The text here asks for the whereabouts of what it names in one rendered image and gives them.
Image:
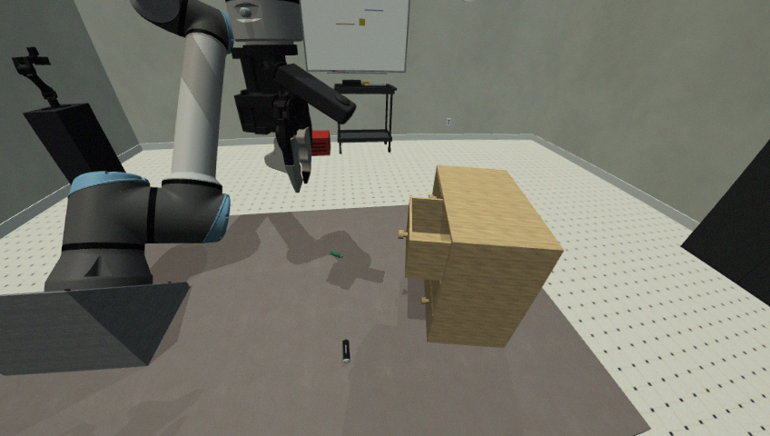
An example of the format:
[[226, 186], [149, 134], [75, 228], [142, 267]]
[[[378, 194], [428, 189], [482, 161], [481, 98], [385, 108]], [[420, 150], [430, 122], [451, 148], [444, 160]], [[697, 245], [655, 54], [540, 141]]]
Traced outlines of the wooden chest of drawers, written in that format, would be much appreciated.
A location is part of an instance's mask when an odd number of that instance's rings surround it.
[[564, 249], [507, 170], [436, 171], [451, 246], [427, 342], [505, 348]]

